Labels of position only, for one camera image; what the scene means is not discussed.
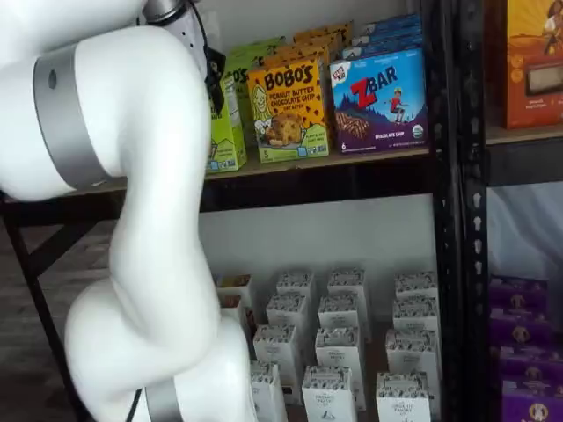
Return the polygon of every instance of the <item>logo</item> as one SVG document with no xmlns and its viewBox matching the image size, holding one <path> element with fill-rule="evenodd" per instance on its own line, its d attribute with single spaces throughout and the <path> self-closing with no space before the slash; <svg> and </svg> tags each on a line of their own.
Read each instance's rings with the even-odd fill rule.
<svg viewBox="0 0 563 422">
<path fill-rule="evenodd" d="M 534 422 L 545 422 L 548 415 L 549 411 L 543 404 L 535 403 L 530 406 L 530 416 Z"/>
<path fill-rule="evenodd" d="M 421 138 L 424 135 L 424 129 L 421 125 L 414 125 L 413 127 L 413 136 L 415 138 Z"/>
</svg>

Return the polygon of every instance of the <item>cookie image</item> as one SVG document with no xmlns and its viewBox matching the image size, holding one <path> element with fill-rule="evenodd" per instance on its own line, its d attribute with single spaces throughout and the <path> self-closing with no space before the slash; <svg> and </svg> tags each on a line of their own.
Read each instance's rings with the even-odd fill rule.
<svg viewBox="0 0 563 422">
<path fill-rule="evenodd" d="M 512 337 L 518 343 L 527 343 L 530 340 L 530 333 L 525 327 L 516 327 L 512 331 Z"/>
</svg>

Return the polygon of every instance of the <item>snack box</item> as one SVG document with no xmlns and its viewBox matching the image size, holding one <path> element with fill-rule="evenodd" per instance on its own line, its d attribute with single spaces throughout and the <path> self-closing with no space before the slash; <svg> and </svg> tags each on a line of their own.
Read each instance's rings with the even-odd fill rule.
<svg viewBox="0 0 563 422">
<path fill-rule="evenodd" d="M 394 16 L 377 22 L 371 22 L 360 26 L 359 35 L 371 35 L 372 33 L 387 33 L 398 29 L 420 26 L 420 15 L 413 13 L 410 15 Z"/>
<path fill-rule="evenodd" d="M 526 309 L 491 308 L 489 318 L 493 346 L 550 346 L 553 328 L 545 314 Z"/>
<path fill-rule="evenodd" d="M 377 413 L 382 422 L 430 422 L 425 374 L 377 374 Z"/>
<path fill-rule="evenodd" d="M 395 374 L 422 372 L 428 378 L 430 413 L 441 420 L 441 391 L 438 362 L 438 345 L 434 331 L 388 330 L 385 349 L 389 371 Z"/>
<path fill-rule="evenodd" d="M 502 346 L 498 365 L 501 376 L 563 384 L 563 350 L 558 347 Z"/>
<path fill-rule="evenodd" d="M 223 108 L 218 112 L 211 106 L 208 173 L 237 171 L 246 163 L 245 139 L 233 76 L 221 79 L 221 91 L 225 98 Z"/>
<path fill-rule="evenodd" d="M 301 383 L 303 363 L 294 325 L 260 325 L 254 335 L 256 359 L 277 363 L 280 367 L 281 390 L 286 404 L 302 404 Z"/>
<path fill-rule="evenodd" d="M 428 145 L 422 50 L 334 62 L 330 73 L 342 153 Z"/>
<path fill-rule="evenodd" d="M 310 29 L 308 31 L 302 31 L 293 36 L 293 41 L 297 43 L 299 41 L 308 40 L 314 37 L 321 37 L 331 33 L 340 33 L 342 35 L 341 46 L 347 47 L 350 45 L 350 41 L 352 39 L 353 25 L 354 23 L 350 21 L 345 24 L 326 25 L 321 26 L 320 28 Z"/>
<path fill-rule="evenodd" d="M 385 33 L 372 33 L 371 35 L 363 35 L 354 37 L 351 41 L 352 47 L 367 46 L 368 44 L 377 44 L 379 42 L 388 42 L 389 40 L 409 38 L 413 36 L 420 36 L 422 30 L 419 26 L 411 26 L 409 28 L 402 28 L 396 31 L 389 31 Z"/>
<path fill-rule="evenodd" d="M 563 420 L 563 386 L 518 378 L 502 380 L 502 422 Z"/>
<path fill-rule="evenodd" d="M 329 93 L 322 59 L 251 70 L 248 91 L 262 163 L 327 156 Z"/>
<path fill-rule="evenodd" d="M 278 365 L 254 360 L 250 364 L 250 376 L 258 421 L 288 422 Z"/>
<path fill-rule="evenodd" d="M 365 353 L 360 332 L 357 328 L 321 328 L 315 342 L 317 362 L 321 367 L 349 367 L 352 370 L 352 391 L 355 408 L 367 408 L 364 385 Z"/>
<path fill-rule="evenodd" d="M 368 342 L 371 342 L 371 306 L 365 276 L 366 272 L 362 268 L 338 268 L 329 274 L 327 288 L 329 295 L 351 293 L 357 296 L 362 334 Z"/>
<path fill-rule="evenodd" d="M 309 422 L 357 422 L 349 367 L 307 367 L 303 400 Z"/>
<path fill-rule="evenodd" d="M 491 275 L 489 303 L 502 308 L 534 309 L 546 314 L 547 288 L 545 280 Z"/>
<path fill-rule="evenodd" d="M 275 285 L 276 291 L 283 295 L 286 293 L 296 293 L 307 298 L 309 308 L 309 322 L 311 335 L 318 328 L 318 293 L 315 280 L 315 273 L 311 270 L 292 269 L 282 271 L 278 276 Z"/>
<path fill-rule="evenodd" d="M 272 296 L 266 307 L 270 325 L 294 325 L 297 329 L 299 351 L 308 365 L 315 364 L 315 351 L 309 323 L 309 301 L 298 293 L 284 293 Z"/>
<path fill-rule="evenodd" d="M 399 50 L 419 48 L 422 44 L 422 35 L 413 37 L 394 38 L 377 44 L 365 44 L 357 47 L 348 47 L 342 50 L 342 59 L 351 60 L 371 55 L 385 55 Z"/>
<path fill-rule="evenodd" d="M 321 328 L 355 327 L 362 333 L 359 315 L 357 295 L 330 295 L 320 300 L 318 320 Z"/>
</svg>

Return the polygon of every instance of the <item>black shelf frame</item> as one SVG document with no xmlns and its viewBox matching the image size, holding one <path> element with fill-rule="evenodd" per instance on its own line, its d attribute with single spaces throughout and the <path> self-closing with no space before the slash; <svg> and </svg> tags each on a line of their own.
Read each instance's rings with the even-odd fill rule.
<svg viewBox="0 0 563 422">
<path fill-rule="evenodd" d="M 481 357 L 488 350 L 487 331 L 482 331 L 486 318 L 478 313 L 486 303 L 486 288 L 477 288 L 486 285 L 481 16 L 480 0 L 421 3 L 429 155 L 211 180 L 201 198 L 201 211 L 207 212 L 432 193 L 442 321 L 442 420 L 448 422 L 486 420 L 487 414 L 486 392 L 481 391 L 486 363 L 473 364 L 474 353 Z M 478 207 L 472 201 L 476 194 L 481 195 Z M 86 420 L 88 413 L 74 390 L 38 278 L 96 222 L 118 218 L 124 198 L 124 191 L 34 204 L 0 198 L 5 227 L 78 421 Z M 480 231 L 472 225 L 475 218 L 481 219 Z M 21 229 L 54 224 L 63 227 L 30 253 Z M 478 241 L 480 251 L 472 247 Z M 480 273 L 472 270 L 478 260 Z M 473 340 L 476 343 L 467 348 Z"/>
</svg>

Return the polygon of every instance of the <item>white snack box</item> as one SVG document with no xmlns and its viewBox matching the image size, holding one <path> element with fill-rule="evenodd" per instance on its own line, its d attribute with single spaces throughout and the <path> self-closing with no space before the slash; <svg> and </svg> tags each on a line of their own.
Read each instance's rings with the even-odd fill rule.
<svg viewBox="0 0 563 422">
<path fill-rule="evenodd" d="M 428 382 L 422 373 L 378 373 L 376 401 L 382 422 L 431 421 Z"/>
<path fill-rule="evenodd" d="M 221 315 L 223 317 L 229 317 L 237 321 L 245 332 L 246 343 L 248 344 L 248 350 L 251 355 L 254 353 L 254 348 L 252 347 L 252 338 L 250 334 L 250 328 L 248 327 L 248 321 L 246 320 L 245 307 L 242 304 L 240 296 L 238 295 L 225 295 L 219 298 L 221 303 Z"/>
<path fill-rule="evenodd" d="M 281 389 L 286 404 L 303 404 L 301 382 L 303 364 L 297 345 L 294 325 L 259 325 L 254 335 L 256 359 L 264 363 L 277 363 L 280 367 Z"/>
<path fill-rule="evenodd" d="M 365 271 L 361 268 L 341 268 L 331 272 L 328 277 L 328 293 L 354 293 L 358 296 L 358 312 L 363 336 L 371 342 L 371 306 L 369 292 L 366 291 Z"/>
<path fill-rule="evenodd" d="M 355 408 L 366 410 L 365 354 L 357 328 L 321 328 L 317 332 L 317 362 L 321 367 L 349 367 Z"/>
<path fill-rule="evenodd" d="M 356 422 L 349 367 L 307 367 L 303 400 L 309 422 Z"/>
<path fill-rule="evenodd" d="M 307 297 L 309 301 L 309 311 L 311 313 L 311 335 L 317 331 L 318 317 L 318 292 L 315 280 L 315 273 L 311 270 L 286 270 L 282 271 L 275 285 L 277 292 L 281 295 L 285 293 L 298 293 Z"/>
<path fill-rule="evenodd" d="M 235 276 L 221 276 L 217 278 L 216 282 L 217 295 L 219 298 L 225 296 L 240 296 L 246 311 L 246 320 L 251 332 L 256 330 L 256 324 L 263 321 L 260 309 L 258 306 L 258 291 L 253 284 L 252 276 L 250 274 L 235 275 Z"/>
<path fill-rule="evenodd" d="M 315 351 L 309 326 L 309 301 L 298 293 L 274 295 L 266 307 L 270 325 L 294 325 L 299 351 L 307 365 L 315 363 Z"/>
<path fill-rule="evenodd" d="M 430 412 L 441 420 L 436 335 L 428 330 L 388 330 L 385 338 L 389 371 L 396 374 L 425 373 L 430 393 Z"/>
<path fill-rule="evenodd" d="M 358 297 L 352 294 L 323 296 L 318 306 L 321 328 L 360 328 Z"/>
<path fill-rule="evenodd" d="M 288 422 L 283 402 L 280 369 L 275 363 L 252 361 L 252 398 L 259 422 Z"/>
<path fill-rule="evenodd" d="M 442 354 L 440 349 L 440 319 L 438 301 L 434 297 L 409 296 L 393 303 L 393 327 L 395 330 L 431 330 L 436 333 L 438 345 L 438 374 L 442 378 Z"/>
</svg>

